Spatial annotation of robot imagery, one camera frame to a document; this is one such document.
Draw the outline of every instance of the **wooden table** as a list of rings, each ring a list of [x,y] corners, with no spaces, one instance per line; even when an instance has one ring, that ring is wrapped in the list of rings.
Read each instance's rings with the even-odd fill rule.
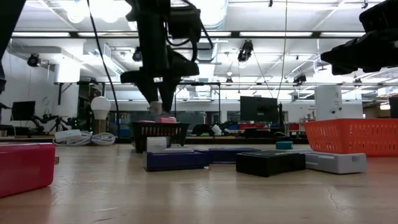
[[[130,145],[60,147],[57,155],[53,184],[0,199],[0,223],[398,222],[398,158],[370,158],[367,174],[263,178],[234,165],[148,173]]]

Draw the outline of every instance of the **pipe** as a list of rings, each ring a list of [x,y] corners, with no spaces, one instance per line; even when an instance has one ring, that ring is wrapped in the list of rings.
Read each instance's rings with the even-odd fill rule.
[[[52,12],[55,16],[57,16],[62,22],[64,22],[68,27],[70,27],[73,31],[78,31],[76,27],[74,27],[69,21],[64,19],[60,14],[54,11],[46,2],[43,0],[37,0],[39,3],[41,3],[44,7],[46,7],[50,12]]]

